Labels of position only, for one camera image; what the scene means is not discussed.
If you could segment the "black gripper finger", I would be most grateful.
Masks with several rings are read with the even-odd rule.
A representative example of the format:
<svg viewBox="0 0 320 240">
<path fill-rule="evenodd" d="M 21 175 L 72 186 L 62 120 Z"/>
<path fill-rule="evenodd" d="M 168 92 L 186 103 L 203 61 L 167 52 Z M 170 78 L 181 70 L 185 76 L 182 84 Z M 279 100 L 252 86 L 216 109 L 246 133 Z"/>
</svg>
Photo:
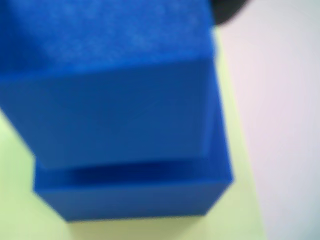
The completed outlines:
<svg viewBox="0 0 320 240">
<path fill-rule="evenodd" d="M 248 3 L 247 0 L 211 0 L 211 9 L 216 26 L 223 25 L 235 17 Z"/>
</svg>

